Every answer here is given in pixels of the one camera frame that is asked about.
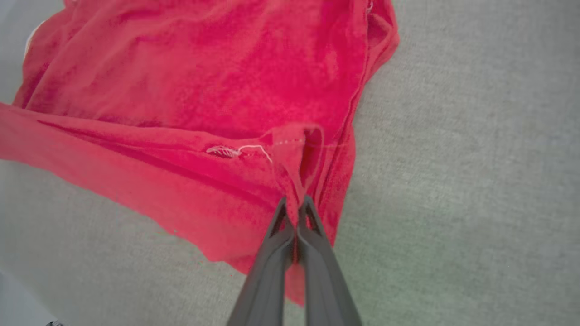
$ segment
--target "red t-shirt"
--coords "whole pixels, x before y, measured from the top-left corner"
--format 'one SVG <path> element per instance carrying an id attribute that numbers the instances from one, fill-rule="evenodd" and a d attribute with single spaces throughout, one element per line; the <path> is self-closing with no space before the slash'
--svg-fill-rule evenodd
<path id="1" fill-rule="evenodd" d="M 305 194 L 331 244 L 363 85 L 398 44 L 389 0 L 78 0 L 32 37 L 0 158 L 49 170 L 247 273 Z M 303 302 L 291 269 L 287 294 Z"/>

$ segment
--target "wrinkled cloth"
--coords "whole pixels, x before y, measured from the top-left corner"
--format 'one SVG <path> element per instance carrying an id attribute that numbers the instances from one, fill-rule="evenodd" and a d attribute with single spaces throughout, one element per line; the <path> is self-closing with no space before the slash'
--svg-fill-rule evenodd
<path id="1" fill-rule="evenodd" d="M 249 272 L 286 196 L 334 243 L 364 84 L 393 54 L 389 1 L 69 1 L 0 104 L 0 158 L 49 170 Z M 287 294 L 302 303 L 303 274 Z"/>

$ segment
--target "gray carpet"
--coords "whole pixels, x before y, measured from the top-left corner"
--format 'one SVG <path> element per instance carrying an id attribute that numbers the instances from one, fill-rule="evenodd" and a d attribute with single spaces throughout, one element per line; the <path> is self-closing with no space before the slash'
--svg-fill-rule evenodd
<path id="1" fill-rule="evenodd" d="M 53 2 L 0 7 L 3 102 Z M 335 247 L 365 325 L 578 325 L 580 3 L 395 8 L 400 47 L 357 111 Z M 223 325 L 244 278 L 160 231 L 0 163 L 0 269 L 65 323 Z M 287 325 L 303 314 L 287 304 Z"/>

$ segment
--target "white thread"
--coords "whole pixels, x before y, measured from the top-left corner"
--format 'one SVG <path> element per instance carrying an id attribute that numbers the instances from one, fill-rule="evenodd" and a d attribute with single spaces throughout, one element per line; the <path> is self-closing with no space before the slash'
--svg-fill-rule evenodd
<path id="1" fill-rule="evenodd" d="M 272 159 L 270 158 L 270 156 L 268 155 L 266 150 L 264 150 L 264 147 L 262 147 L 262 145 L 244 145 L 244 146 L 238 148 L 237 150 L 235 150 L 233 148 L 226 147 L 226 146 L 213 146 L 213 147 L 208 148 L 207 151 L 205 151 L 205 152 L 210 153 L 210 154 L 221 155 L 224 157 L 234 158 L 234 157 L 240 156 L 242 154 L 242 149 L 244 149 L 244 148 L 260 148 L 262 150 L 262 152 L 264 153 L 264 155 L 266 156 L 266 158 L 268 159 L 268 161 L 270 161 L 270 163 L 272 163 Z"/>
<path id="2" fill-rule="evenodd" d="M 242 153 L 243 148 L 258 148 L 258 147 L 262 150 L 262 152 L 264 153 L 264 155 L 266 156 L 268 161 L 270 161 L 270 163 L 272 163 L 272 159 L 270 158 L 268 153 L 266 153 L 266 150 L 264 149 L 264 147 L 262 147 L 262 145 L 244 145 L 244 146 L 238 148 L 238 152 Z"/>
<path id="3" fill-rule="evenodd" d="M 210 153 L 210 154 L 219 154 L 222 156 L 226 156 L 226 157 L 238 157 L 240 156 L 240 154 L 242 154 L 242 152 L 240 152 L 239 150 L 235 150 L 233 148 L 229 148 L 229 147 L 225 147 L 225 146 L 213 146 L 211 148 L 208 148 L 207 151 L 205 151 L 206 153 Z"/>

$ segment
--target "red fabric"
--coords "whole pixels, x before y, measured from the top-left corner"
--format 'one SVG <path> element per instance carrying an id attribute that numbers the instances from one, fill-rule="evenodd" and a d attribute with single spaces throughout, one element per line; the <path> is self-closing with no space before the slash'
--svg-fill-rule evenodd
<path id="1" fill-rule="evenodd" d="M 145 214 L 242 273 L 282 196 L 292 213 L 310 194 L 334 243 L 353 114 L 398 44 L 390 1 L 66 4 L 0 104 L 0 158 Z M 289 276 L 301 303 L 303 275 Z"/>

